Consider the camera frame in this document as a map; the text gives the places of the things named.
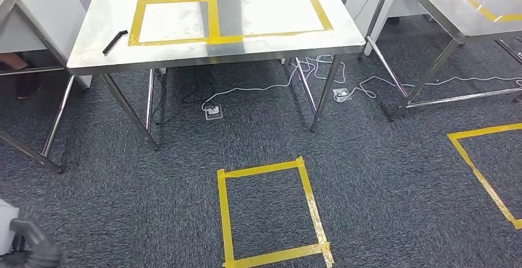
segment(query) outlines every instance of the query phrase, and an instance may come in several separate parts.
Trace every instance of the plug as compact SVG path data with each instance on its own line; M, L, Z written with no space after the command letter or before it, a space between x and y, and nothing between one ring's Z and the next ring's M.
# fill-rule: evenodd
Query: plug
M216 115L216 114L219 114L219 107L216 106L214 108L207 108L207 113L209 115Z

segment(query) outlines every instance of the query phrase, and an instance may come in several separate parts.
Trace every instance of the black object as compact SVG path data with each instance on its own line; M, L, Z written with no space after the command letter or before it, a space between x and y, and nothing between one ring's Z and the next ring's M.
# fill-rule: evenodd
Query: black object
M103 55L107 55L109 51L114 47L116 42L118 42L118 40L121 38L121 36L126 34L129 34L127 30L118 32L118 34L116 34L116 36L112 39L109 45L107 45L107 47L103 50Z
M13 253L0 260L0 268L57 268L62 252L56 242L31 220L12 219L9 228L16 233ZM30 247L24 251L25 241Z

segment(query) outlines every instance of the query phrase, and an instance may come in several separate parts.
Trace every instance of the table top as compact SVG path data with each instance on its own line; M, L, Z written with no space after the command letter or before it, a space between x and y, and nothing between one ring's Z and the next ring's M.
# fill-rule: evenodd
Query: table top
M96 75L359 53L364 45L340 0L92 0L68 67Z
M522 0L417 0L459 42L522 34Z

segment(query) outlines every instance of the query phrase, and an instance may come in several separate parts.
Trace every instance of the metal frame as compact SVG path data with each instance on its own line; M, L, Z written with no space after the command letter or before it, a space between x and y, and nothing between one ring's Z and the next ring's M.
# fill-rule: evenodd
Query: metal frame
M423 102L413 102L413 99L419 95L422 88L435 76L437 71L440 69L442 64L448 59L448 57L453 54L456 49L459 46L459 42L456 41L453 37L450 41L450 43L446 46L446 48L442 51L442 53L439 55L439 57L433 62L433 65L428 69L426 74L424 74L421 79L417 82L412 92L408 94L406 90L404 90L404 87L401 85L401 81L398 79L395 72L392 70L392 68L389 66L389 64L386 62L384 56L382 55L379 47L375 43L375 41L371 38L371 33L373 32L375 28L375 24L377 22L377 19L379 15L381 14L384 2L386 0L379 0L379 3L377 5L377 8L375 9L374 15L372 17L371 23L368 28L368 32L366 34L366 41L368 44L375 50L377 56L379 57L379 60L385 67L385 69L388 71L388 74L391 76L393 82L395 83L395 86L402 94L403 98L401 99L400 104L398 105L395 112L391 115L390 120L397 119L402 112L404 112L404 109L406 108L416 108L416 107L424 107L428 105L435 105L435 104L443 104L443 103L449 103L449 102L457 102L460 100L469 100L469 99L477 99L480 97L489 97L493 95L501 95L501 94L511 94L514 92L522 92L522 87L519 88L513 88L513 89L504 89L501 91L491 91L491 92L482 92L478 94L470 94L470 95L462 95L458 97L449 97L445 99L440 100L428 100ZM509 47L503 40L495 40L495 42L508 54L510 54L513 58L515 58L520 64L522 64L522 57L520 57L511 47ZM514 101L518 101L522 99L522 94L517 97Z
M310 130L315 132L317 130L317 125L321 120L321 116L323 115L324 105L326 103L326 99L328 98L328 94L334 85L335 76L337 74L337 70L339 69L341 56L334 55L334 60L332 61L332 65L330 66L330 71L328 72L328 77L326 78L326 83L324 84L323 93L321 94L321 99L319 99L319 105L316 106L315 101L313 100L313 96L310 91L310 87L308 86L307 79L305 74L303 73L303 69L301 68L299 58L295 58L297 62L297 69L299 71L299 77L301 78L301 83L303 84L303 88L308 97L308 101L311 106L311 110L313 112L313 122L311 124Z
M30 28L33 30L33 33L38 37L38 39L45 45L45 47L51 52L51 54L55 57L55 59L60 62L61 66L58 67L47 67L47 68L32 68L27 69L23 71L8 71L8 72L2 72L0 73L0 76L6 76L6 75L19 75L19 74L28 74L28 73L42 73L42 72L50 72L50 71L61 71L65 70L69 74L69 70L66 67L66 61L60 54L60 52L54 47L54 45L48 40L48 38L45 36L43 31L35 24L32 19L23 11L23 9L20 7L18 3L15 3L13 6L13 9L16 10L27 22ZM8 133L0 129L0 139L2 139L4 142L8 143L9 145L17 148L18 150L22 151L23 153L26 153L32 159L36 160L38 163L42 164L43 166L49 168L50 170L54 171L55 173L61 173L62 168L52 162L49 157L50 150L52 148L52 143L56 137L56 133L58 131L58 126L60 124L60 120L62 119L63 111L65 109L65 105L67 104L67 100L69 98L71 89L73 87L75 77L73 75L70 75L69 80L67 82L67 86L65 88L65 92L62 97L62 101L60 102L60 107L58 109L58 112L56 114L56 117L54 119L54 122L52 123L51 130L49 132L49 136L47 137L46 143L44 145L44 148L42 150L42 153L38 153L37 151L30 148L27 144L24 144L23 142L20 142L19 140L13 138Z
M154 99L154 72L156 69L150 69L149 71L149 81L148 81L148 97L147 97L147 113L145 115L145 125L143 125L142 121L132 108L132 106L129 104L129 101L125 98L125 96L121 93L121 90L119 89L118 85L115 83L112 76L108 73L100 74L100 78L102 79L103 83L107 86L109 91L112 93L116 101L118 101L118 104L121 106L125 114L129 117L130 121L134 126L138 129L138 131L141 133L141 135L145 138L146 142L149 144L150 147L152 147L154 150L157 150L159 146L154 141L150 134L150 126L152 122L152 103Z

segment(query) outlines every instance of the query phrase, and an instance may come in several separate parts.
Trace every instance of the tape marking on floor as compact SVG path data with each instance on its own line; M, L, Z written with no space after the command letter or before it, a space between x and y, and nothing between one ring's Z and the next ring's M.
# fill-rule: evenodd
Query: tape marking on floor
M232 231L230 226L230 213L228 210L227 184L225 179L234 179L238 177L252 176L254 174L271 173L274 171L282 171L293 168L297 168L299 170L299 176L301 178L307 199L308 209L310 210L310 216L313 221L313 227L315 229L318 243L314 245L301 246L299 248L292 248L289 250L276 251L274 253L261 254L259 256L235 260L232 244ZM227 173L224 169L220 169L217 171L217 183L221 210L221 225L223 231L223 248L225 250L225 262L223 263L223 266L225 268L256 267L320 253L323 254L326 267L330 268L333 266L334 258L330 252L330 243L326 240L326 235L324 234L323 224L321 223L321 218L319 217L319 211L317 210L317 205L315 203L315 198L313 196L310 180L308 178L308 173L305 168L305 162L302 156L298 157L298 159L294 161L240 169L238 171L230 171Z
M459 152L461 157L464 159L464 161L466 161L466 163L471 167L476 178L479 180L480 184L482 184L484 189L486 189L487 193L489 194L491 199L493 199L495 204L499 207L500 211L505 216L505 218L513 224L515 229L522 229L522 219L515 219L515 217L513 217L513 214L509 211L509 209L506 207L504 202L502 202L502 200L498 196L497 192L493 189L493 187L491 187L489 182L480 173L478 168L476 168L475 164L473 164L468 153L466 152L466 150L463 148L463 146L459 142L459 139L464 139L467 137L483 136L485 134L494 134L494 133L503 132L503 131L514 131L517 129L522 129L522 123L493 126L490 128L474 129L472 131L455 132L452 134L448 134L448 137L449 137L450 141L452 142L453 146L455 146L455 148L457 149L457 151Z

